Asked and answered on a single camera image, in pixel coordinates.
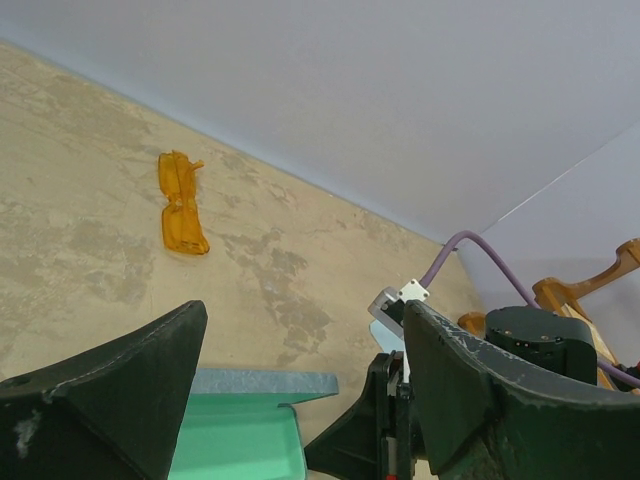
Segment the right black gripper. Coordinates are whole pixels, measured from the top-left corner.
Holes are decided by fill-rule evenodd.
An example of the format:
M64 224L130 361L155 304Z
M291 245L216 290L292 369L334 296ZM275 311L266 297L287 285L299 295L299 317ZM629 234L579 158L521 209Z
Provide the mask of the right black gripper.
M337 479L414 477L412 389L403 352L380 353L359 398L304 449L307 467Z

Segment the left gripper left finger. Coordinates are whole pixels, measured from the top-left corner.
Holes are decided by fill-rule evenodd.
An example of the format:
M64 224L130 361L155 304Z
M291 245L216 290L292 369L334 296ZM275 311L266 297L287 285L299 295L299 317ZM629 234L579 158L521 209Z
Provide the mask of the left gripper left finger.
M2 381L2 478L167 478L207 320L204 303L192 300Z

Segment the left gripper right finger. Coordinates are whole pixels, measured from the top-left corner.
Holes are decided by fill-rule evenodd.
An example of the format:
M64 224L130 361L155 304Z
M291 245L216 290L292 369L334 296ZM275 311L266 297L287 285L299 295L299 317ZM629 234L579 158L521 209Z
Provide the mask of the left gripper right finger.
M416 300L404 309L404 339L439 478L638 478L638 396L535 366Z

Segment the light blue cleaning cloth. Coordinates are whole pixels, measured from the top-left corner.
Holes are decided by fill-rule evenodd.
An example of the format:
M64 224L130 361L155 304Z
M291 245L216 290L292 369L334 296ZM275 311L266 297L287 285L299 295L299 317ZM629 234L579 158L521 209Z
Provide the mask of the light blue cleaning cloth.
M384 353L404 352L404 339L396 336L391 330L378 320L374 320L369 326L370 333Z

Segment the blue-grey glasses case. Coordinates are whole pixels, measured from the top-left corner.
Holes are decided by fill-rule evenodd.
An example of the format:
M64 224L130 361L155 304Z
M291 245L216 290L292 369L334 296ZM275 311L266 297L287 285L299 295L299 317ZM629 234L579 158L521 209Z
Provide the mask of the blue-grey glasses case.
M332 373L199 368L169 477L306 479L294 406L338 392Z

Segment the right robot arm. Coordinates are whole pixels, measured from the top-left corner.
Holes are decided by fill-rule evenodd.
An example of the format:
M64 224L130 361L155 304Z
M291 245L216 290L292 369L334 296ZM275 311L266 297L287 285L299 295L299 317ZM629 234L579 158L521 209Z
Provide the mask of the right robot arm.
M306 446L308 467L338 479L410 479L418 460L447 476L463 457L481 465L483 477L500 469L472 446L499 409L490 378L462 360L438 314L412 315L417 328L414 366L401 351L377 354L360 397ZM587 327L531 307L508 307L489 316L460 319L461 339L480 338L545 370L593 383L596 352Z

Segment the orange sunglasses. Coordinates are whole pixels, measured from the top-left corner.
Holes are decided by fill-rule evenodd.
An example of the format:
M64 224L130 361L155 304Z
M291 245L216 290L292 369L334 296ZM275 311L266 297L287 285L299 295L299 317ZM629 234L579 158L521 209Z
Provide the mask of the orange sunglasses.
M210 250L196 202L196 171L203 166L203 161L192 163L176 150L158 157L159 187L167 200L161 214L162 238L168 250L188 255L205 255Z

